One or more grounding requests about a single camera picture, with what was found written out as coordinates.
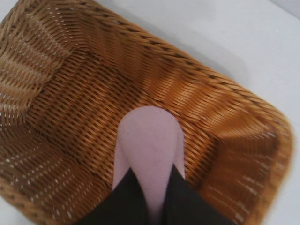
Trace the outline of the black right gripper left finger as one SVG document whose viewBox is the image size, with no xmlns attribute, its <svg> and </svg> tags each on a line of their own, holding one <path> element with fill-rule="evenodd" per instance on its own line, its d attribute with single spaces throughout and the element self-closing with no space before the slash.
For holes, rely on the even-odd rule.
<svg viewBox="0 0 300 225">
<path fill-rule="evenodd" d="M 131 169 L 111 194 L 80 225 L 148 225 L 147 206 L 140 184 Z"/>
</svg>

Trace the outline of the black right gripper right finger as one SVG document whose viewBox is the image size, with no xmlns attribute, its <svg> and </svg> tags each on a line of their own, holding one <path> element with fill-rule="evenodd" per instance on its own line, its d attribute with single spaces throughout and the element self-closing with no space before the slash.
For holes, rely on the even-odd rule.
<svg viewBox="0 0 300 225">
<path fill-rule="evenodd" d="M 233 222 L 205 202 L 175 166 L 167 186 L 164 225 L 231 225 Z"/>
</svg>

